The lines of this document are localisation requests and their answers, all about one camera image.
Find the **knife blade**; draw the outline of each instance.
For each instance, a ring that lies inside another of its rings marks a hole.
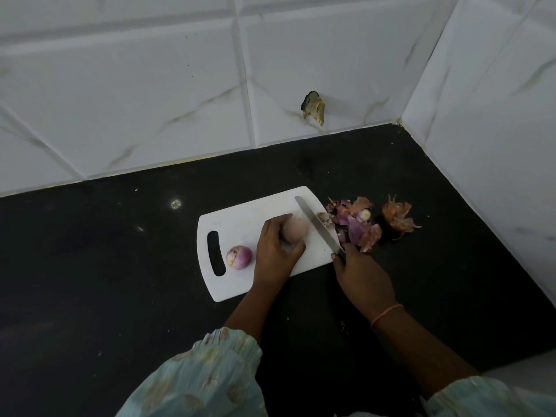
[[[324,242],[330,247],[332,252],[336,253],[338,256],[342,258],[345,262],[346,260],[346,253],[344,249],[338,244],[338,242],[330,235],[324,224],[320,221],[320,219],[316,216],[315,212],[312,211],[311,207],[305,199],[301,196],[294,196],[295,201],[301,208],[303,214],[309,219],[310,223],[315,227],[316,231],[319,233],[319,236],[324,240]]]

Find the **wrist band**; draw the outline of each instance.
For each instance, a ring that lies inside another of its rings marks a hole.
[[[394,304],[393,306],[390,306],[389,308],[387,308],[385,311],[383,311],[380,315],[376,316],[376,317],[372,320],[371,326],[375,326],[375,323],[377,323],[378,320],[379,320],[381,317],[384,317],[386,314],[388,314],[388,312],[389,312],[390,310],[393,310],[394,308],[402,308],[402,307],[403,307],[403,306],[402,306],[401,304]]]

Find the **cutting board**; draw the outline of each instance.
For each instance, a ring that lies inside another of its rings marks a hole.
[[[301,208],[294,196],[301,196],[316,212],[326,212],[317,197],[305,186],[287,190],[275,195],[262,197],[247,203],[211,212],[199,217],[197,226],[197,256],[201,273],[209,293],[214,301],[223,301],[243,294],[253,284],[257,242],[262,225],[269,218],[293,213],[305,221]],[[218,232],[220,254],[226,266],[226,273],[216,276],[209,259],[207,235],[211,231]],[[336,231],[331,228],[330,234],[337,240]],[[240,271],[232,269],[226,263],[226,253],[233,246],[243,245],[253,251],[253,260],[249,266]],[[294,267],[292,275],[308,271],[330,263],[330,247],[324,242],[313,225],[309,225],[309,232],[305,237],[307,246],[305,253]]]

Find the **light blue sleeve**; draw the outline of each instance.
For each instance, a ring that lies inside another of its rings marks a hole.
[[[255,382],[262,351],[240,330],[217,329],[162,364],[117,417],[266,416]]]
[[[556,416],[556,398],[481,376],[451,383],[434,394],[427,406],[433,417]]]

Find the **person's left hand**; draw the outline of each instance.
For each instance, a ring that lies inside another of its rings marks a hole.
[[[262,226],[257,244],[253,287],[270,288],[277,290],[276,293],[280,291],[305,251],[303,240],[289,253],[280,246],[280,226],[290,217],[290,213],[277,216],[267,220]]]

